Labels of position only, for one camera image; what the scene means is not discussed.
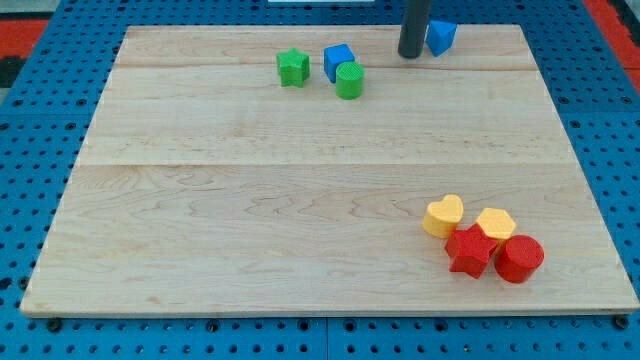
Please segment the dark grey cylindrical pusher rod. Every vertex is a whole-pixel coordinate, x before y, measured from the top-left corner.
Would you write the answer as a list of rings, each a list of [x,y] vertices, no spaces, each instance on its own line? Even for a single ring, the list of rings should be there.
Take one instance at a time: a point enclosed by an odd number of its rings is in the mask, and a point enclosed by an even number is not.
[[[422,54],[431,7],[431,0],[406,1],[397,49],[401,57],[415,59]]]

